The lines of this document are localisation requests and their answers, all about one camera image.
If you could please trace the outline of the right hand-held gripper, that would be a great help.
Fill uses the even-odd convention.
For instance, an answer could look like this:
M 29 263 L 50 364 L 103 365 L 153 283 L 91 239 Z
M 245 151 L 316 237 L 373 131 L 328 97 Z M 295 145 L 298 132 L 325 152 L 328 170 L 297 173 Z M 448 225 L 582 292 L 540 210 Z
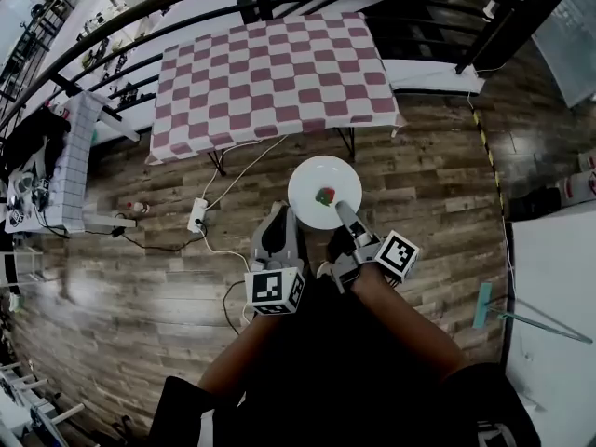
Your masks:
M 369 240 L 369 230 L 347 202 L 337 202 L 335 209 L 355 241 Z M 373 236 L 367 245 L 355 245 L 348 253 L 339 254 L 331 265 L 331 278 L 340 293 L 351 289 L 365 264 L 377 264 L 390 285 L 395 287 L 405 281 L 420 252 L 415 244 L 395 230 L 384 238 Z

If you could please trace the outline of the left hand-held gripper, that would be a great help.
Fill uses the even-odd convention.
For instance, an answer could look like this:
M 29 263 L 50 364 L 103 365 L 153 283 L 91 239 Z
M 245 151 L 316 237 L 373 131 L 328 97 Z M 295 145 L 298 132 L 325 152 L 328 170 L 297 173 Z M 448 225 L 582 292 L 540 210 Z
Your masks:
M 281 249 L 281 220 L 285 255 Z M 251 239 L 250 270 L 244 275 L 248 306 L 264 316 L 293 314 L 305 290 L 308 261 L 305 239 L 297 217 L 289 205 L 273 203 Z

